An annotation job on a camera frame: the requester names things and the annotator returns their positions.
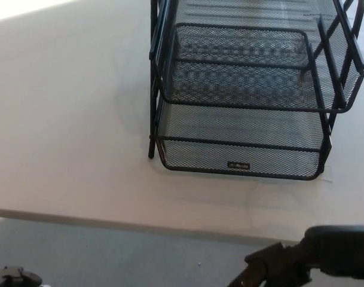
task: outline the desk organizer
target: desk organizer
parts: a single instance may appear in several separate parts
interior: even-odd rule
[[[316,178],[364,77],[352,1],[152,0],[149,157],[156,145],[171,170]]]

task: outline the gray floor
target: gray floor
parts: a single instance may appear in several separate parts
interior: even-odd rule
[[[0,219],[0,268],[23,265],[52,287],[225,287],[244,268],[243,257],[263,244]],[[310,286],[364,286],[313,277]]]

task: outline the tray label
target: tray label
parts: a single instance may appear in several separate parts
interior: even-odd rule
[[[250,170],[251,168],[249,163],[236,163],[234,161],[229,161],[227,163],[227,167],[229,169],[244,169],[244,170]]]

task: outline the metal frame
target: metal frame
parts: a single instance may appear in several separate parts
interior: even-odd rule
[[[162,87],[162,65],[164,60],[164,55],[159,52],[160,49],[160,39],[164,36],[164,34],[169,33],[169,26],[167,27],[167,14],[170,9],[170,0],[151,0],[151,50],[149,58],[151,60],[151,99],[150,99],[150,143],[149,143],[149,153],[148,157],[153,158],[155,153],[155,146],[158,146],[158,152],[161,158],[163,165],[170,170],[181,170],[181,171],[189,171],[189,172],[203,172],[203,173],[220,173],[220,174],[230,174],[230,175],[247,175],[247,176],[259,176],[259,177],[269,177],[269,178],[284,178],[284,179],[301,179],[301,180],[312,180],[316,178],[319,174],[324,171],[326,160],[328,159],[330,150],[332,148],[330,135],[332,133],[332,129],[334,126],[335,118],[338,113],[348,111],[353,105],[354,99],[357,95],[357,92],[360,88],[360,85],[364,76],[364,62],[362,60],[361,53],[358,49],[357,41],[359,35],[359,30],[362,24],[362,19],[364,15],[364,0],[359,0],[356,18],[353,23],[353,27],[351,28],[349,22],[347,20],[346,11],[349,9],[353,0],[346,0],[344,4],[340,2],[340,0],[333,0],[335,8],[337,10],[338,16],[334,19],[331,26],[327,31],[325,31],[322,19],[319,19],[319,33],[321,37],[321,43],[316,48],[315,52],[312,52],[309,45],[307,45],[308,49],[308,59],[309,66],[307,66],[307,70],[311,69],[312,78],[314,81],[314,88],[316,92],[317,106],[316,109],[310,108],[278,108],[278,107],[268,107],[270,110],[279,110],[279,111],[301,111],[301,112],[316,112],[320,115],[320,120],[322,124],[323,130],[323,142],[320,149],[310,149],[310,148],[293,148],[286,146],[277,146],[277,145],[260,145],[260,144],[249,144],[249,143],[239,143],[239,142],[221,142],[221,141],[211,141],[211,140],[196,140],[196,139],[185,139],[185,138],[174,138],[174,137],[166,137],[158,135],[158,126],[160,123],[162,108],[164,101],[169,102],[167,98],[164,96],[163,87]],[[329,46],[329,38],[335,32],[335,29],[338,25],[342,26],[342,29],[345,34],[345,38],[348,43],[348,49],[345,57],[345,61],[342,67],[342,72],[340,76],[338,76],[337,69],[335,66],[335,61],[332,55],[331,48]],[[326,55],[326,61],[329,66],[329,72],[331,74],[332,84],[335,90],[335,99],[331,109],[326,109],[324,106],[324,101],[322,98],[321,88],[319,86],[319,76],[317,74],[316,63],[315,60],[318,58],[320,53],[324,51]],[[349,98],[348,102],[345,102],[345,97],[343,95],[343,88],[345,86],[347,76],[349,70],[351,68],[352,60],[356,65],[357,70],[360,73],[360,77],[358,78],[353,92]],[[239,108],[238,106],[223,106],[224,108]],[[247,106],[242,107],[247,109],[265,109],[265,107],[259,106]],[[199,168],[187,168],[187,167],[172,167],[168,166],[166,163],[166,159],[164,157],[164,145],[163,141],[184,141],[184,142],[199,142],[203,144],[225,144],[225,145],[236,145],[236,146],[246,146],[246,147],[255,147],[255,148],[268,148],[268,149],[286,149],[286,150],[294,150],[294,151],[304,151],[304,152],[318,152],[319,153],[319,165],[317,172],[314,176],[305,177],[305,176],[291,176],[291,175],[273,175],[267,173],[252,173],[247,172],[238,172],[238,171],[227,171],[227,170],[213,170],[213,169],[199,169]]]

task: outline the white desk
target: white desk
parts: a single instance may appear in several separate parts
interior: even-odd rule
[[[0,22],[0,216],[286,240],[364,224],[364,83],[322,179],[169,172],[147,158],[148,48],[148,0]]]

